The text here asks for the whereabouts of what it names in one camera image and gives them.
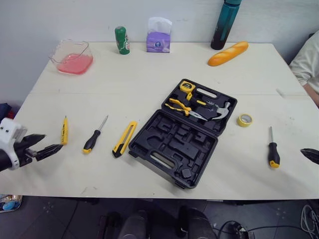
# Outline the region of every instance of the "black tool case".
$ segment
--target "black tool case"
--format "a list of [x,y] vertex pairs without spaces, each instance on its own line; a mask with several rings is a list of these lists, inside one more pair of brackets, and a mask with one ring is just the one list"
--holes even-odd
[[[217,117],[217,107],[207,108],[200,104],[194,104],[193,100],[186,99],[187,93],[180,90],[180,84],[184,81],[196,86],[192,91],[192,99],[209,102],[224,108],[226,102],[230,103],[229,113],[226,117],[217,120],[209,120]],[[194,116],[185,116],[184,113],[174,111],[167,107],[169,99],[177,99],[192,111],[199,113],[208,121]],[[182,79],[157,110],[147,121],[143,128],[129,144],[129,154],[140,157],[173,178],[176,185],[182,188],[194,188],[199,182],[206,165],[217,145],[217,137],[226,128],[237,100],[218,91],[202,86],[188,79]]]

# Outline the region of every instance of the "purple tissue box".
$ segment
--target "purple tissue box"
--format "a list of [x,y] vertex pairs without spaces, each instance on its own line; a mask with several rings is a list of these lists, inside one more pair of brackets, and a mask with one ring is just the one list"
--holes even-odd
[[146,39],[147,52],[169,53],[170,35],[161,32],[150,32]]

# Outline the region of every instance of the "hammer head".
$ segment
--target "hammer head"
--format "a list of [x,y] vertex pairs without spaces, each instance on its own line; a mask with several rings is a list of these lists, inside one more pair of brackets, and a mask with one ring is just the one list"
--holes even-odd
[[219,120],[219,119],[225,118],[226,115],[229,113],[229,109],[228,109],[229,106],[230,106],[230,103],[226,102],[225,103],[225,108],[218,108],[217,109],[217,113],[219,113],[220,116],[212,118],[211,120],[215,120],[215,119]]

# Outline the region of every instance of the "green can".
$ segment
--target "green can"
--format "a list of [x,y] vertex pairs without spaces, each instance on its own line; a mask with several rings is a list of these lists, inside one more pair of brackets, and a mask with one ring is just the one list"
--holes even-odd
[[115,28],[115,39],[120,54],[126,55],[130,52],[130,44],[128,40],[128,35],[126,33],[126,29],[123,26],[118,26]]

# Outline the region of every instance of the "yellow pliers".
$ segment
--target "yellow pliers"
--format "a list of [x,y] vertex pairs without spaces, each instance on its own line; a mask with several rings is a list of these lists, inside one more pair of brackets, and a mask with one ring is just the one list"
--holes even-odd
[[179,100],[176,100],[176,99],[173,99],[173,98],[170,98],[169,99],[169,102],[170,103],[174,103],[174,104],[177,104],[181,107],[181,109],[178,109],[178,108],[174,108],[173,106],[170,106],[169,104],[165,103],[165,106],[169,107],[171,110],[173,111],[180,111],[180,112],[183,112],[185,114],[185,116],[188,116],[188,115],[191,115],[191,116],[194,116],[196,118],[199,118],[199,119],[202,119],[202,120],[205,120],[207,121],[206,118],[204,118],[203,116],[201,116],[199,113],[196,113],[194,111],[191,110],[191,107],[186,107],[182,102],[180,102]]

